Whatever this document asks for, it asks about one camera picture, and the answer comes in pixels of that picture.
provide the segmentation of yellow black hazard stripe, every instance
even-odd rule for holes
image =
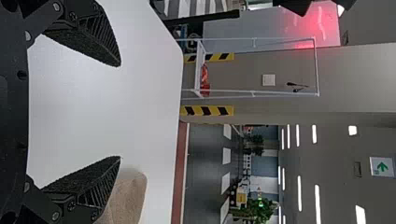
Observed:
[[[205,61],[209,63],[227,62],[232,61],[234,57],[234,53],[208,53],[205,56]],[[196,54],[184,55],[184,63],[195,63],[196,59]]]
[[[182,105],[180,116],[233,116],[232,105]]]

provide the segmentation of white table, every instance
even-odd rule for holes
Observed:
[[[39,187],[111,155],[148,177],[140,223],[170,223],[182,54],[146,0],[102,0],[122,67],[40,36],[29,49],[28,174]]]

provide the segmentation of potted plant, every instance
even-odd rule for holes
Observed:
[[[254,224],[265,224],[277,208],[277,203],[265,198],[262,200],[248,199],[246,208],[230,209],[230,213],[234,218],[252,220]]]
[[[254,153],[256,156],[261,156],[264,152],[263,142],[264,139],[259,134],[247,136],[245,138],[245,154]]]

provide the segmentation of wall switch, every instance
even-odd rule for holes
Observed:
[[[262,75],[263,86],[275,86],[275,74]]]

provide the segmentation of floor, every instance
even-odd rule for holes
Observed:
[[[220,210],[227,210],[223,206],[228,199],[227,191],[221,188],[229,185],[222,183],[222,179],[230,174],[232,184],[242,175],[243,155],[239,135],[231,126],[226,129],[231,129],[231,140],[224,136],[224,125],[190,125],[183,223],[220,223],[223,218]],[[225,147],[231,150],[228,164],[223,164],[227,162],[223,162]]]

